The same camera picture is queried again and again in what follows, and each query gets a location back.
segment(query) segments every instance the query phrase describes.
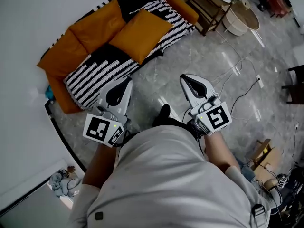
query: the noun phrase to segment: black shoe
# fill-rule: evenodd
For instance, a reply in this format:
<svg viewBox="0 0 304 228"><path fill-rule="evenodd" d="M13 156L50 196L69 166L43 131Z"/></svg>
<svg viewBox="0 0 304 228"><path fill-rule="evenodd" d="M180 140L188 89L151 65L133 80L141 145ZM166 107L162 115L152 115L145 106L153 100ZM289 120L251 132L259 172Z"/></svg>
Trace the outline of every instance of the black shoe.
<svg viewBox="0 0 304 228"><path fill-rule="evenodd" d="M160 113L158 116L155 118L152 126L156 127L162 124L163 120L168 118L170 116L170 106L168 104L165 104L162 106Z"/></svg>

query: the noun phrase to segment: orange pillow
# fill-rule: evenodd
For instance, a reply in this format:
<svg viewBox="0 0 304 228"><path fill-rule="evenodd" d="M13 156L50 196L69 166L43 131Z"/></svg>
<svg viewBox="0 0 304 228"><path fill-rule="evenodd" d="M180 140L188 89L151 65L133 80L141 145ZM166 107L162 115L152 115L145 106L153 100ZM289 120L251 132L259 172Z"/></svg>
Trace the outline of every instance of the orange pillow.
<svg viewBox="0 0 304 228"><path fill-rule="evenodd" d="M37 66L49 75L63 79L73 72L88 55L86 49L68 29Z"/></svg>
<svg viewBox="0 0 304 228"><path fill-rule="evenodd" d="M125 21L117 0L113 0L93 14L71 25L69 29L89 53L110 41L123 27Z"/></svg>
<svg viewBox="0 0 304 228"><path fill-rule="evenodd" d="M109 44L122 50L133 60L142 64L171 27L172 24L169 22L142 9Z"/></svg>

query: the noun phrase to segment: marble tile floor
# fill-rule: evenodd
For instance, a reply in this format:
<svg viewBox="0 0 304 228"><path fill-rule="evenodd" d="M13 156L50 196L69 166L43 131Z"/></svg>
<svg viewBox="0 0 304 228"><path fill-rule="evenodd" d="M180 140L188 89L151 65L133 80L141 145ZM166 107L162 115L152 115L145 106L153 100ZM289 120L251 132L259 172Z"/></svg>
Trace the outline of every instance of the marble tile floor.
<svg viewBox="0 0 304 228"><path fill-rule="evenodd" d="M257 139L270 138L271 146L282 150L283 160L277 172L287 173L294 164L292 155L297 123L294 159L299 161L304 151L304 106L287 105L289 96L281 86L291 84L295 78L287 69L297 66L292 47L303 43L303 36L291 17L270 18L268 12L260 12L254 3L252 10L260 21L258 33L261 40L251 31L236 37L224 32L222 25L217 32L209 32L205 37L195 31L167 48L163 57L155 58L135 72L127 112L131 119L130 131L135 133L150 128L164 104L171 106L173 118L182 121L190 106L179 84L179 76L183 73L196 74L211 81L231 109L236 98L256 81L252 62L264 87L261 89L256 84L238 100L232 113L233 123L222 133L229 148L243 161L257 147ZM250 61L242 61L237 70L231 70L240 59ZM82 137L86 112L64 114L57 103L50 108L67 142L87 166L97 143Z"/></svg>

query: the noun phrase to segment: power outlet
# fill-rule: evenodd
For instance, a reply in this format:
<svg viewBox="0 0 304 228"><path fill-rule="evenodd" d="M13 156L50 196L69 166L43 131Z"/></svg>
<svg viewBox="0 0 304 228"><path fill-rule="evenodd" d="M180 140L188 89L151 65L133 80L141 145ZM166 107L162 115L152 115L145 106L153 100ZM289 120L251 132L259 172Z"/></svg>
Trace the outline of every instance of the power outlet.
<svg viewBox="0 0 304 228"><path fill-rule="evenodd" d="M257 76L256 76L256 78L259 80L259 81L258 81L258 84L260 85L261 89L263 89L264 84L263 84L263 81L262 81L262 79L261 79L260 74L259 74L259 75L257 75Z"/></svg>

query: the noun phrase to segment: forearm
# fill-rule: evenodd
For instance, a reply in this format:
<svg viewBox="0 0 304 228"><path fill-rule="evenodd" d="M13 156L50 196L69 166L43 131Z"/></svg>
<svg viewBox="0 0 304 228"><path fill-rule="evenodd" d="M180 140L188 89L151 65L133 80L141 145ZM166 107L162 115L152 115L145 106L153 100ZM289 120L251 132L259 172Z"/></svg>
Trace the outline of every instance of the forearm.
<svg viewBox="0 0 304 228"><path fill-rule="evenodd" d="M211 136L204 136L206 145L206 154L209 162L216 165L222 172L225 173L228 167L236 166L239 170L239 164L236 158L227 147L223 135L216 132Z"/></svg>
<svg viewBox="0 0 304 228"><path fill-rule="evenodd" d="M116 148L99 145L82 183L101 188L113 172Z"/></svg>

